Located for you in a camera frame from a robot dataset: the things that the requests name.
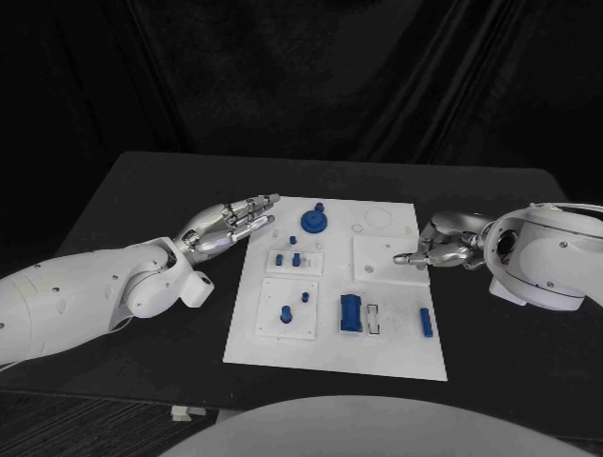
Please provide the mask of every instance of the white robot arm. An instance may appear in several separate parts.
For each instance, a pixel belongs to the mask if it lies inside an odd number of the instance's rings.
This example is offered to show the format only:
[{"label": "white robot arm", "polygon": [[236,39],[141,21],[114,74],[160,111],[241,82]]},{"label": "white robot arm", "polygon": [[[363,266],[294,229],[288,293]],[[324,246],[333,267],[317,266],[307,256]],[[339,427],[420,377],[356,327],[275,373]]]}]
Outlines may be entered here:
[{"label": "white robot arm", "polygon": [[177,237],[40,262],[0,280],[0,365],[60,352],[148,318],[182,299],[196,308],[215,286],[193,265],[272,222],[277,194],[205,209]]},{"label": "white robot arm", "polygon": [[396,255],[394,262],[418,268],[486,265],[490,292],[512,303],[572,311],[588,296],[603,307],[603,221],[561,208],[603,212],[574,204],[531,205],[497,220],[440,212],[420,234],[417,252]]}]

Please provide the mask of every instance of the blue part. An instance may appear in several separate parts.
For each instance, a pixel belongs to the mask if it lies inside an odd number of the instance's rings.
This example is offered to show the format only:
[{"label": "blue part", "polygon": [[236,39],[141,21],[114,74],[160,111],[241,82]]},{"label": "blue part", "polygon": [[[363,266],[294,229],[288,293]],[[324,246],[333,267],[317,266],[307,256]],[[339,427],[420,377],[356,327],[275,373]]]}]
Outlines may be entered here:
[{"label": "blue part", "polygon": [[420,321],[421,321],[421,331],[427,338],[434,336],[434,330],[431,330],[431,317],[428,315],[428,309],[420,308]]},{"label": "blue part", "polygon": [[329,224],[329,219],[324,214],[324,205],[317,203],[314,205],[314,210],[308,211],[301,216],[301,227],[307,233],[319,233],[324,231],[326,225]]},{"label": "blue part", "polygon": [[359,297],[356,295],[342,295],[339,299],[340,320],[339,329],[343,331],[362,331],[359,321]]},{"label": "blue part", "polygon": [[291,310],[287,306],[284,306],[280,310],[280,320],[283,321],[283,324],[288,324],[291,322]]}]

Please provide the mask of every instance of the robotic hand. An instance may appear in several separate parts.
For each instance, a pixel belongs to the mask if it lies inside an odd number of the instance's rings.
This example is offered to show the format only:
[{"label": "robotic hand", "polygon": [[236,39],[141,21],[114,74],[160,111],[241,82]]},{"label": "robotic hand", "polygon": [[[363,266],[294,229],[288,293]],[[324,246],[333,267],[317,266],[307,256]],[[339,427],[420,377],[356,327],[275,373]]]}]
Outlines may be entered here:
[{"label": "robotic hand", "polygon": [[180,298],[196,308],[213,284],[193,266],[272,222],[278,195],[200,211],[170,240],[40,262],[0,280],[0,365],[60,352]]},{"label": "robotic hand", "polygon": [[603,307],[603,221],[562,209],[603,213],[603,207],[578,204],[531,205],[497,220],[438,212],[417,252],[394,256],[394,263],[418,269],[486,265],[489,290],[512,303],[575,310],[588,296]]}]

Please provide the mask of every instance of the blue knob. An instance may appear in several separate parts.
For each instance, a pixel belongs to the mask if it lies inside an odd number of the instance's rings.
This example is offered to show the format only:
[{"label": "blue knob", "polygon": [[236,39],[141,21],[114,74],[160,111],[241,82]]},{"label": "blue knob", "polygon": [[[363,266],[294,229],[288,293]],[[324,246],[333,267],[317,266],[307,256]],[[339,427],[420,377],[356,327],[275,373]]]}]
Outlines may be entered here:
[{"label": "blue knob", "polygon": [[280,310],[280,320],[283,321],[283,324],[288,324],[291,322],[291,310],[287,306],[284,306]]},{"label": "blue knob", "polygon": [[324,231],[329,219],[324,214],[324,205],[317,203],[314,210],[308,211],[301,216],[301,228],[307,233],[319,233]]}]

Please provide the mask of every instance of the white platform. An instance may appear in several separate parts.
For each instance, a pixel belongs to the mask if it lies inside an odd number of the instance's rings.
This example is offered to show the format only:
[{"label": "white platform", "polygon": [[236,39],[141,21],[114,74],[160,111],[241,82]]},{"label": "white platform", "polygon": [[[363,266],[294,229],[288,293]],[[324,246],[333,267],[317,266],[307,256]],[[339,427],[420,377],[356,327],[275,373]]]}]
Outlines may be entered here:
[{"label": "white platform", "polygon": [[[310,234],[300,220],[317,202],[324,204],[329,226],[321,233]],[[414,206],[281,197],[270,214],[275,222],[248,241],[222,361],[445,381],[428,274],[396,266],[391,260],[394,254],[417,248]],[[290,235],[297,237],[294,245]],[[294,252],[301,258],[323,254],[319,274],[301,267],[275,272],[274,254],[280,252],[288,262]],[[267,279],[290,281],[272,281],[274,295],[262,289],[262,285],[271,287]],[[317,289],[310,293],[313,302],[303,303],[297,295],[311,284]],[[346,335],[339,331],[339,300],[345,294],[360,298],[362,321],[362,333]],[[270,296],[280,297],[278,302]],[[381,334],[375,338],[366,332],[368,304],[379,311]],[[284,305],[291,308],[290,324],[280,321]],[[431,338],[421,332],[421,308],[428,308],[431,314]]]}]

